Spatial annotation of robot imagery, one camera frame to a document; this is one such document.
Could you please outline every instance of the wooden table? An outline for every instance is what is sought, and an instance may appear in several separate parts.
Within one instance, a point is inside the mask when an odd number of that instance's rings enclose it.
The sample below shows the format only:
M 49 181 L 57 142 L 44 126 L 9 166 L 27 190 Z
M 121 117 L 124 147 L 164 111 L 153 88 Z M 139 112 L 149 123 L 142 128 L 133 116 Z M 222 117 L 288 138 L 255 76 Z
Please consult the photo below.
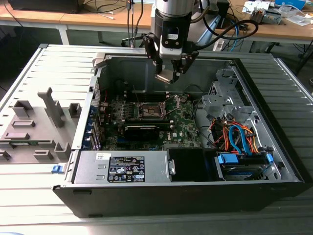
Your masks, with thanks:
M 231 8 L 233 9 L 235 16 L 239 20 L 249 19 L 250 14 L 242 12 L 243 5 L 246 0 L 231 0 Z M 312 11 L 313 7 L 305 6 L 303 11 Z M 248 32 L 253 30 L 254 26 L 251 26 Z M 221 33 L 223 30 L 217 29 L 217 33 Z M 250 38 L 254 41 L 265 42 L 280 42 L 280 43 L 299 43 L 309 44 L 313 39 L 313 25 L 308 24 L 306 26 L 299 26 L 286 19 L 282 19 L 280 25 L 275 24 L 261 24 L 259 30 Z
M 127 32 L 127 10 L 122 8 L 115 10 L 114 20 L 106 18 L 97 13 L 91 13 L 83 9 L 79 14 L 65 14 L 58 12 L 42 11 L 15 11 L 5 0 L 6 7 L 11 14 L 25 27 L 56 28 L 60 32 L 62 43 L 69 45 L 67 30 L 89 30 L 89 31 L 108 31 L 108 32 Z M 115 3 L 114 0 L 97 0 L 97 5 Z M 114 6 L 105 7 L 102 10 L 112 10 L 125 5 L 125 2 Z M 151 4 L 144 4 L 144 14 L 138 25 L 139 33 L 150 32 L 151 27 Z M 136 24 L 141 11 L 140 4 L 134 5 L 134 24 Z M 18 22 L 5 9 L 3 1 L 0 0 L 0 25 L 20 26 Z
M 248 19 L 249 14 L 242 13 L 243 4 L 246 0 L 231 0 L 231 7 L 239 19 Z M 115 1 L 97 0 L 97 5 L 114 3 Z M 118 3 L 112 8 L 103 8 L 103 10 L 111 10 L 118 6 L 122 6 L 124 2 Z M 15 11 L 10 4 L 6 3 L 8 10 L 14 17 L 26 27 L 43 27 L 56 28 L 59 30 L 63 44 L 69 45 L 67 38 L 67 30 L 91 30 L 91 31 L 111 31 L 111 32 L 127 32 L 127 10 L 114 11 L 115 20 L 108 19 L 100 14 L 91 13 L 82 10 L 80 14 L 64 14 L 54 12 L 40 11 Z M 147 33 L 151 27 L 151 9 L 152 5 L 144 5 L 144 14 L 139 24 L 139 33 Z M 304 11 L 313 11 L 313 7 L 306 7 Z M 134 22 L 140 15 L 140 4 L 134 7 Z M 6 11 L 1 1 L 0 3 L 0 25 L 20 26 L 13 17 Z M 281 43 L 298 43 L 309 44 L 313 39 L 313 25 L 299 26 L 286 19 L 282 20 L 282 25 L 263 24 L 259 26 L 259 30 L 252 37 L 247 38 L 250 41 L 265 42 L 281 42 Z

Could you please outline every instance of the motherboard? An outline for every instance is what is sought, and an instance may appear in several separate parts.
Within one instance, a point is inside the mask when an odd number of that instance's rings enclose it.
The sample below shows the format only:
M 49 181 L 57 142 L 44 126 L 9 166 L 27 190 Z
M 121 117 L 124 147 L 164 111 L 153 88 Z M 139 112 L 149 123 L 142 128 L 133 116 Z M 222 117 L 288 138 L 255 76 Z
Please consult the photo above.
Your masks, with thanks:
M 117 96 L 105 105 L 102 150 L 200 147 L 187 96 L 177 94 L 163 102 L 128 101 Z

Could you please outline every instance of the sticker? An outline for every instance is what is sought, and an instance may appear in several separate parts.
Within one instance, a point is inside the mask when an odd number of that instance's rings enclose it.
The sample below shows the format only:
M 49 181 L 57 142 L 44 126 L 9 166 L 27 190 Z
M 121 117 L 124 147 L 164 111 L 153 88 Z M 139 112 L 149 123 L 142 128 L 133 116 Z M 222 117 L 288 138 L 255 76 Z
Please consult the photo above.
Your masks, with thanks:
M 96 160 L 108 160 L 111 156 L 111 153 L 97 153 Z
M 145 182 L 145 158 L 110 157 L 108 182 Z

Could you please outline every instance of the black computer case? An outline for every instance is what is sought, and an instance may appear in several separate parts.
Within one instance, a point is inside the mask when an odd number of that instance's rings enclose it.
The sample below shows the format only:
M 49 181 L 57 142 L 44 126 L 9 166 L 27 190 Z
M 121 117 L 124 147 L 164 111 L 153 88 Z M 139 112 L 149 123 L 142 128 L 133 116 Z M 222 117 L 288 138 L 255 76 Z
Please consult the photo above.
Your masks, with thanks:
M 8 0 L 14 10 L 59 11 L 76 14 L 84 0 Z

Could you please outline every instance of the blue cable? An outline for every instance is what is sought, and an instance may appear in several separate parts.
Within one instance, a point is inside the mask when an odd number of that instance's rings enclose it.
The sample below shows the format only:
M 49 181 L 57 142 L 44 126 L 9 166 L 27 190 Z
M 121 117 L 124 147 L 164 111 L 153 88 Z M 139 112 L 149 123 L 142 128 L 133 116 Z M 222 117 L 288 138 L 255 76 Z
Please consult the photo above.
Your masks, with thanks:
M 252 153 L 251 153 L 251 151 L 250 151 L 250 148 L 249 148 L 249 145 L 247 145 L 247 143 L 246 143 L 245 132 L 243 131 L 243 129 L 241 129 L 240 126 L 235 125 L 235 126 L 232 126 L 232 127 L 229 129 L 228 135 L 229 135 L 229 142 L 230 142 L 230 144 L 238 151 L 239 154 L 241 154 L 241 150 L 238 148 L 237 145 L 235 145 L 234 140 L 233 140 L 233 135 L 232 135 L 232 133 L 233 133 L 233 130 L 234 130 L 235 128 L 237 128 L 237 129 L 239 130 L 239 133 L 240 133 L 240 135 L 241 135 L 241 140 L 242 140 L 242 142 L 243 142 L 244 151 L 245 151 L 248 155 L 252 155 Z
M 238 27 L 237 27 L 237 26 L 235 27 L 235 30 L 236 30 L 236 37 L 238 37 L 239 30 L 238 30 Z M 235 42 L 234 42 L 234 44 L 233 44 L 233 47 L 230 49 L 230 52 L 233 51 L 233 49 L 235 48 L 236 43 L 237 43 L 237 40 L 235 40 Z

